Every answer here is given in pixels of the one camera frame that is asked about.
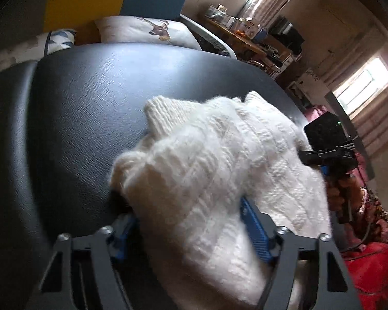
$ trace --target white knitted sweater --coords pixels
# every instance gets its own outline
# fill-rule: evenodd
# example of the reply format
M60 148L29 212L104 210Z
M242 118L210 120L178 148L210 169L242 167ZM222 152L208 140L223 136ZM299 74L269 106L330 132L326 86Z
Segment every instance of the white knitted sweater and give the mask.
M242 196L298 235L331 232L321 173L297 156L306 138L256 92L244 103L159 96L145 113L149 134L116 159L110 184L139 218L158 280L181 310L253 308L270 269L240 220ZM297 277L290 309L300 294Z

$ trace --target cushion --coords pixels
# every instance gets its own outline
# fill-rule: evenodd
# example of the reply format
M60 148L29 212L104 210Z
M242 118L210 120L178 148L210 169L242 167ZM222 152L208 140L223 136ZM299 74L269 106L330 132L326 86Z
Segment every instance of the cushion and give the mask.
M181 22L136 16L110 16L95 21L102 43L142 42L168 44L201 51L201 47Z
M55 51L71 48L75 30L60 29L38 35L26 42L0 51L0 71L31 59L38 60Z

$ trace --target hand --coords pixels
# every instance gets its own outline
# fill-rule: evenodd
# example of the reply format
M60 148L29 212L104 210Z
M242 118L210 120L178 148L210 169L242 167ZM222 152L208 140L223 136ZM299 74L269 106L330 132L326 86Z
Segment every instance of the hand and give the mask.
M347 198L350 200L351 209L356 211L362 205L362 190L355 177L344 177L338 180L338 186L326 181L326 195L328 197L328 206L330 211L342 210L342 204L344 203L344 197L342 196L339 186L346 188Z

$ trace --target black leather chair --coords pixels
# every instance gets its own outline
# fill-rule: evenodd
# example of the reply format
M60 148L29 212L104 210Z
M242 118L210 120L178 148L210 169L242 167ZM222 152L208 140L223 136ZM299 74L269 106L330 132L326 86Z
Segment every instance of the black leather chair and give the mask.
M306 119L258 68L166 45L92 44L0 72L0 310L23 309L58 234L81 236L126 209L109 191L111 164L146 133L156 95L204 101L256 90L298 126ZM125 281L138 309L158 283L135 236Z

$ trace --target red fabric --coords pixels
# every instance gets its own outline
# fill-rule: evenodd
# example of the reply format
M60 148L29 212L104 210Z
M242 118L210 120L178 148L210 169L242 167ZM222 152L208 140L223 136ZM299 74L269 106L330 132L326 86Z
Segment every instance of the red fabric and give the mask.
M388 244L370 243L363 252L350 252L344 259L363 309L385 309L388 302Z

